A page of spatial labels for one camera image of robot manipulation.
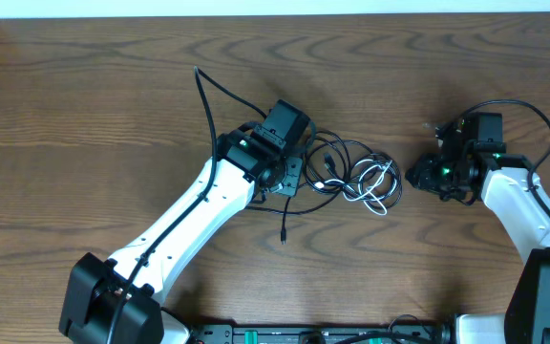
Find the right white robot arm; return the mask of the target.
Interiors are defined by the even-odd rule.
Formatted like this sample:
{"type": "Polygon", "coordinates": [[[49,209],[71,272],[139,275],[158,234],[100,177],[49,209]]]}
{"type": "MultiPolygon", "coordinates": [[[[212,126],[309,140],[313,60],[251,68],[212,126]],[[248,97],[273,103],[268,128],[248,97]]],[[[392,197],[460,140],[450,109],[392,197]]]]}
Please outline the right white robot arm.
{"type": "Polygon", "coordinates": [[[550,199],[522,155],[509,154],[502,116],[472,112],[436,129],[439,150],[406,174],[412,187],[442,201],[483,203],[499,219],[523,272],[506,312],[462,314],[452,343],[550,343],[550,199]]]}

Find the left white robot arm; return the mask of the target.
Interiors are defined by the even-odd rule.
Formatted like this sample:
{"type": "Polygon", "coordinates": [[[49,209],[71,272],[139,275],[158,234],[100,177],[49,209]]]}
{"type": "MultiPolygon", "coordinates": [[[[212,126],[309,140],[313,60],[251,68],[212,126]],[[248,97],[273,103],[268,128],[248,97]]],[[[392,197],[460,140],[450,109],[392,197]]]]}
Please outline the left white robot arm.
{"type": "Polygon", "coordinates": [[[181,272],[260,191],[295,195],[311,119],[278,100],[263,122],[220,135],[216,154],[146,231],[102,261],[72,268],[58,330],[74,343],[186,343],[190,330],[164,308],[181,272]]]}

